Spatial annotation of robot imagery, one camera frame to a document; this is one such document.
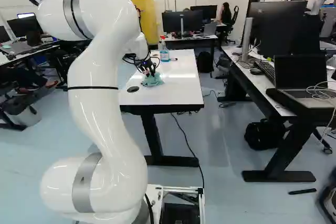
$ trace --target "black bag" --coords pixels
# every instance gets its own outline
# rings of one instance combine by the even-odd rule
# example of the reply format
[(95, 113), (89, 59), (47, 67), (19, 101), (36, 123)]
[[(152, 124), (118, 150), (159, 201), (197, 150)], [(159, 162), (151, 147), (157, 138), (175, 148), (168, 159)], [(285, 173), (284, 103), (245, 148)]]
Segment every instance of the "black bag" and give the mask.
[(247, 125), (244, 138), (252, 149), (263, 151), (277, 148), (285, 132), (286, 128), (282, 123), (262, 119), (260, 123)]
[(200, 52), (197, 57), (197, 69), (199, 73), (210, 73), (212, 66), (210, 53)]

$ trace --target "keyboard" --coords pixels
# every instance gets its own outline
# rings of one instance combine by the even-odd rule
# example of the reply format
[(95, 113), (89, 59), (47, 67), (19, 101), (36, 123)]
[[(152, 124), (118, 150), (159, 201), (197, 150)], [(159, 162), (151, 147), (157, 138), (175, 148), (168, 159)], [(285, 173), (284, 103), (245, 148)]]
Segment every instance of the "keyboard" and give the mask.
[(262, 72), (264, 72), (264, 74), (266, 75), (266, 77), (274, 84), (274, 79), (275, 79), (275, 71), (274, 71), (274, 67), (268, 63), (267, 61), (255, 61), (254, 62), (255, 66), (257, 68), (259, 68)]

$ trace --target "black rubber ring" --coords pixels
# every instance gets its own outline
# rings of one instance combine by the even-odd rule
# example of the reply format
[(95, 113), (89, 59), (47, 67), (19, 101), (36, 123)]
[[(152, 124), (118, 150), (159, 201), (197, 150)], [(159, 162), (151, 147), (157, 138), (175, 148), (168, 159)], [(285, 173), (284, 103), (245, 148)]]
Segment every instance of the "black rubber ring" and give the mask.
[(100, 87), (100, 86), (82, 86), (82, 87), (70, 87), (67, 88), (67, 90), (71, 90), (71, 89), (115, 89), (118, 90), (117, 87)]

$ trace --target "blue floor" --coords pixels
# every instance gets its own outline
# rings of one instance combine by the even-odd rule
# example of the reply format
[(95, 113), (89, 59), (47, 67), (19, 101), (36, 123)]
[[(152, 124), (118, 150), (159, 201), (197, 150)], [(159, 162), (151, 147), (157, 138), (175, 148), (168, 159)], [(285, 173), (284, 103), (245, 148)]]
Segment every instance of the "blue floor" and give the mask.
[[(211, 79), (209, 74), (200, 74), (200, 78), (204, 94), (211, 89), (223, 92), (222, 80)], [(316, 194), (289, 196), (287, 192), (312, 187), (319, 190), (336, 164), (336, 154), (323, 154), (311, 137), (289, 169), (312, 171), (316, 183), (245, 183), (240, 172), (263, 169), (274, 153), (255, 152), (244, 140), (246, 125), (259, 121), (262, 113), (253, 103), (221, 109), (213, 94), (204, 102), (205, 108), (199, 113), (177, 119), (204, 172), (206, 223), (324, 223), (316, 207)], [(67, 93), (56, 90), (37, 102), (35, 108), (43, 118), (35, 126), (24, 132), (0, 129), (0, 223), (71, 224), (71, 220), (44, 206), (39, 182), (56, 160), (83, 155), (94, 146), (75, 126)], [(149, 154), (140, 117), (124, 114), (123, 119), (143, 154)], [(171, 115), (157, 115), (156, 120), (165, 154), (191, 156)], [(327, 140), (336, 150), (335, 140)], [(197, 168), (149, 167), (149, 183), (201, 186), (202, 180)]]

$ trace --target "desk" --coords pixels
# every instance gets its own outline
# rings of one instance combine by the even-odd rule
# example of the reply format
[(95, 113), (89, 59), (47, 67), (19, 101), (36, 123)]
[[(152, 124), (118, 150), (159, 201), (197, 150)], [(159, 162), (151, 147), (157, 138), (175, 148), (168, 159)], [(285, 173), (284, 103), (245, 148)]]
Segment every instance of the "desk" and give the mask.
[[(257, 104), (262, 113), (269, 120), (283, 123), (288, 120), (292, 123), (291, 130), (286, 138), (281, 141), (274, 156), (264, 170), (245, 170), (242, 172), (246, 182), (315, 182), (316, 179), (308, 171), (286, 171), (287, 166), (301, 151), (302, 147), (313, 133), (317, 126), (326, 126), (326, 123), (311, 122), (304, 118), (299, 118), (293, 112), (283, 108), (279, 103), (266, 95), (266, 89), (274, 88), (266, 76), (254, 76), (250, 69), (243, 68), (238, 60), (238, 56), (232, 55), (236, 47), (222, 47), (224, 53), (232, 61), (229, 71), (228, 87), (226, 93), (227, 101), (244, 101), (248, 93), (250, 98)], [(260, 59), (260, 55), (255, 52), (251, 56)], [(335, 83), (331, 83), (330, 88), (336, 88)]]
[(28, 53), (22, 54), (22, 55), (17, 55), (16, 58), (13, 59), (13, 60), (8, 60), (7, 57), (5, 55), (3, 55), (0, 58), (0, 66), (7, 65), (9, 63), (13, 63), (17, 60), (27, 60), (28, 58), (33, 57), (36, 54), (39, 54), (41, 52), (46, 52), (46, 51), (49, 51), (49, 50), (52, 50), (52, 49), (56, 49), (58, 47), (59, 47), (59, 45), (50, 45), (50, 47), (44, 48), (44, 49), (41, 49), (41, 50), (36, 50), (36, 48), (34, 48), (36, 51), (28, 52)]
[(216, 35), (209, 35), (205, 37), (197, 37), (197, 35), (194, 35), (190, 38), (175, 39), (171, 34), (168, 34), (168, 38), (165, 39), (165, 43), (167, 48), (170, 50), (210, 47), (211, 62), (214, 62), (215, 44), (217, 39), (218, 37)]
[[(162, 151), (154, 115), (198, 111), (204, 107), (194, 50), (170, 51), (170, 57), (178, 60), (161, 62), (157, 68), (165, 84), (146, 88), (141, 85), (144, 75), (136, 71), (119, 91), (120, 109), (141, 116), (152, 154), (145, 156), (148, 165), (198, 167), (197, 158), (165, 156)], [(139, 91), (128, 93), (127, 89), (132, 86), (138, 86)]]

